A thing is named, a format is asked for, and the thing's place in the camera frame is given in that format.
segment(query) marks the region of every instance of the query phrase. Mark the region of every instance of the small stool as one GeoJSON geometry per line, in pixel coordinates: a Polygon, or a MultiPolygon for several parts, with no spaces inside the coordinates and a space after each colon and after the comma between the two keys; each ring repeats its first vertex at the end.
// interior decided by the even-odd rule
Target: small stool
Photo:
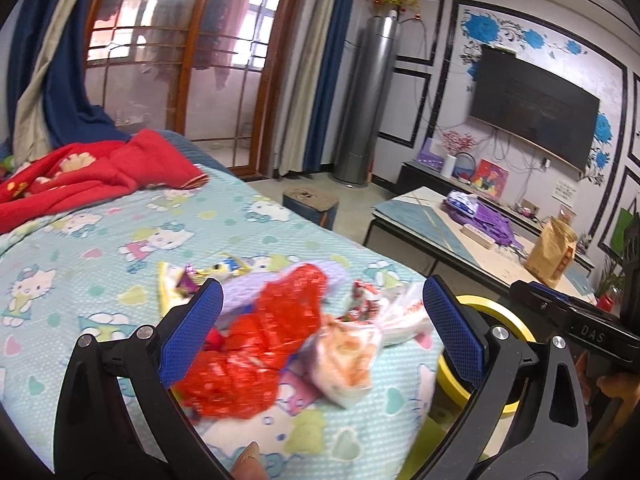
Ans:
{"type": "Polygon", "coordinates": [[[338,197],[331,193],[313,186],[290,187],[282,195],[282,205],[329,231],[334,228],[338,197]]]}

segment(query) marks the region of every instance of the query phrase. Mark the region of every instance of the red picture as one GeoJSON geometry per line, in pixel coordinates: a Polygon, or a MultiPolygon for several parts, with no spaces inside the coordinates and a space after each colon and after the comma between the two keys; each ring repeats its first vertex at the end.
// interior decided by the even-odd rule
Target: red picture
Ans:
{"type": "Polygon", "coordinates": [[[483,158],[471,179],[471,185],[497,200],[504,191],[508,176],[507,170],[483,158]]]}

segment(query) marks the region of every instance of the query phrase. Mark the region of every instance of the human hand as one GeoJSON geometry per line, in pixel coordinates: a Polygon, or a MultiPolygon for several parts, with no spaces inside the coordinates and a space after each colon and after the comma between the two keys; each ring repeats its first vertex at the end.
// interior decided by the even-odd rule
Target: human hand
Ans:
{"type": "Polygon", "coordinates": [[[600,441],[608,442],[624,426],[636,408],[638,400],[640,400],[640,376],[620,372],[610,376],[600,377],[596,384],[600,391],[610,399],[622,399],[622,405],[618,409],[616,416],[613,418],[611,426],[602,435],[600,441]]]}
{"type": "Polygon", "coordinates": [[[236,480],[270,480],[259,459],[260,447],[257,442],[252,442],[234,462],[231,476],[236,480]]]}
{"type": "MultiPolygon", "coordinates": [[[[583,352],[575,364],[578,373],[578,380],[582,388],[582,398],[587,409],[587,420],[591,418],[591,407],[589,400],[591,399],[591,387],[587,381],[587,352],[583,352]]],[[[627,372],[619,372],[608,376],[598,378],[596,386],[609,399],[621,399],[622,405],[618,409],[616,416],[613,418],[611,425],[600,437],[600,443],[605,444],[615,436],[620,428],[622,428],[633,410],[636,408],[638,400],[640,400],[640,376],[629,374],[627,372]]]]}

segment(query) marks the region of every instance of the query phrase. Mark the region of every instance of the white vase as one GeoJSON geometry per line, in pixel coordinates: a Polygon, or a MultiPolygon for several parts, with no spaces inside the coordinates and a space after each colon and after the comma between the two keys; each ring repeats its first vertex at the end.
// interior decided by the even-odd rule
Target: white vase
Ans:
{"type": "Polygon", "coordinates": [[[444,164],[442,165],[442,169],[440,170],[440,174],[444,178],[451,178],[453,174],[453,168],[456,165],[456,158],[453,155],[447,155],[444,158],[444,164]]]}

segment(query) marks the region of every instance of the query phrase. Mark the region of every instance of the wooden door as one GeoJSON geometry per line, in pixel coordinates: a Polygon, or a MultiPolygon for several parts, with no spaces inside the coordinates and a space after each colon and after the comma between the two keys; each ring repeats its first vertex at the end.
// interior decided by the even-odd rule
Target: wooden door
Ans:
{"type": "Polygon", "coordinates": [[[89,98],[123,131],[175,130],[236,174],[257,174],[295,1],[94,0],[89,98]]]}

